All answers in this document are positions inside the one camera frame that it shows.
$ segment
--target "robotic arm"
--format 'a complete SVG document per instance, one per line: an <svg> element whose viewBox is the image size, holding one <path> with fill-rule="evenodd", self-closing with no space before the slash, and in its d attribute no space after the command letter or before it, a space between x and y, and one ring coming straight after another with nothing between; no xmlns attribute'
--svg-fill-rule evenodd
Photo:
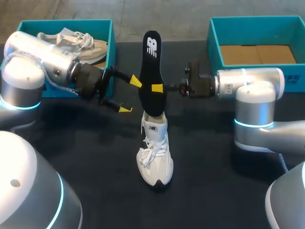
<svg viewBox="0 0 305 229"><path fill-rule="evenodd" d="M284 93L285 79L278 68L219 70L199 75L199 63L190 63L188 77L165 85L190 98L235 99L234 141L244 150L305 155L305 121L274 121L275 101Z"/></svg>
<svg viewBox="0 0 305 229"><path fill-rule="evenodd" d="M99 105L117 112L129 112L121 103L106 98L112 76L141 87L134 75L115 67L101 70L79 63L78 57L24 32L17 31L4 47L0 95L0 128L11 129L32 124L37 117L45 78L55 88L76 94L86 100L99 95ZM75 89L68 86L73 83Z"/></svg>

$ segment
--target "yellow tape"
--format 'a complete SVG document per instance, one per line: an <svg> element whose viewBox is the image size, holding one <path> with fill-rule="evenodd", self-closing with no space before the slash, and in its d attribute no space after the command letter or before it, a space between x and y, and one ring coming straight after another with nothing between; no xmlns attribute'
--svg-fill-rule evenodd
<svg viewBox="0 0 305 229"><path fill-rule="evenodd" d="M163 83L162 84L152 84L152 92L163 93Z"/></svg>
<svg viewBox="0 0 305 229"><path fill-rule="evenodd" d="M142 87L142 83L138 80L137 77L135 77L135 75L132 75L132 78L129 83L136 87L140 87L140 88Z"/></svg>
<svg viewBox="0 0 305 229"><path fill-rule="evenodd" d="M132 108L130 110L128 110L128 109L126 109L126 108L124 108L122 106L119 109L119 112L131 112L131 111L132 111Z"/></svg>

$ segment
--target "teal box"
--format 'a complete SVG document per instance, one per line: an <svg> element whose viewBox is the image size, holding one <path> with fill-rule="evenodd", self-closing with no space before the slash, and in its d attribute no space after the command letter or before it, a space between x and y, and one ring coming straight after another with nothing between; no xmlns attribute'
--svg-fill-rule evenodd
<svg viewBox="0 0 305 229"><path fill-rule="evenodd" d="M289 45L297 64L225 65L221 45ZM217 70L277 67L285 92L305 92L305 24L299 16L213 17L207 39L212 74Z"/></svg>
<svg viewBox="0 0 305 229"><path fill-rule="evenodd" d="M90 34L94 39L108 41L106 68L115 65L116 43L113 31L112 20L44 20L44 21L22 21L19 24L18 31L26 32L30 35L37 36L39 32L45 34L57 34L63 28L72 31L79 31ZM43 91L44 98L68 98L76 97L72 93L54 88L46 81L46 91ZM113 77L109 82L106 96L112 96Z"/></svg>

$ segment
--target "shoe lace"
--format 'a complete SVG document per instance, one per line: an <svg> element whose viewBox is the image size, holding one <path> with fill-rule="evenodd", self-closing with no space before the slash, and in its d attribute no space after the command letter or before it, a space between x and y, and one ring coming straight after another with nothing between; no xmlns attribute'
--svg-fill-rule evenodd
<svg viewBox="0 0 305 229"><path fill-rule="evenodd" d="M144 140L147 149L142 151L140 162L143 166L150 166L150 163L158 156L165 156L167 151L167 135L161 142L151 141L148 137Z"/></svg>
<svg viewBox="0 0 305 229"><path fill-rule="evenodd" d="M76 35L76 39L80 40L79 42L73 43L72 45L79 45L80 46L80 50L83 48L92 48L94 45L94 39L92 36L90 36L90 34L86 33L83 34L81 32L75 32L74 35Z"/></svg>

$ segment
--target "shoe sole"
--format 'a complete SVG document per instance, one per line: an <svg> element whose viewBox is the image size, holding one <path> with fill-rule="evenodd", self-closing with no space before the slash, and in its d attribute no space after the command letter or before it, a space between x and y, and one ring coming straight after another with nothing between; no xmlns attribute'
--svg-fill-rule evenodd
<svg viewBox="0 0 305 229"><path fill-rule="evenodd" d="M146 32L142 44L142 67L139 77L142 87L139 89L139 98L144 111L152 117L160 116L166 104L165 92L152 92L152 84L162 84L163 88L163 78L160 72L161 53L162 40L159 33Z"/></svg>
<svg viewBox="0 0 305 229"><path fill-rule="evenodd" d="M85 64L85 63L88 63L88 64L94 64L96 63L97 61L100 61L101 59L103 59L107 54L103 55L103 56L99 56L95 59L91 59L91 60L87 60L87 61L80 61L81 64Z"/></svg>

